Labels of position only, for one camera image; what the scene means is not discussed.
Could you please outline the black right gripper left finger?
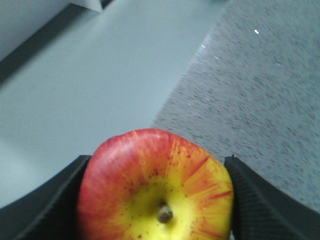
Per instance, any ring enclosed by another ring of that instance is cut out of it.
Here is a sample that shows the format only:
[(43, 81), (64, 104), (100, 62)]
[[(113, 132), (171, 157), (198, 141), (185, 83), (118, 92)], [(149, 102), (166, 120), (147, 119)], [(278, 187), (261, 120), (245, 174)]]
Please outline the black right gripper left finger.
[(75, 240), (76, 202), (89, 155), (0, 209), (2, 240)]

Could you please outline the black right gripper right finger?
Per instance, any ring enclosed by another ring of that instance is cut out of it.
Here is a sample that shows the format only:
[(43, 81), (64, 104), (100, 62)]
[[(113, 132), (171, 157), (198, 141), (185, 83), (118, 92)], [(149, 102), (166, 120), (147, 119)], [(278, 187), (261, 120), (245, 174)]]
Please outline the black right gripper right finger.
[(320, 214), (279, 190), (234, 155), (224, 159), (234, 188), (236, 240), (318, 240)]

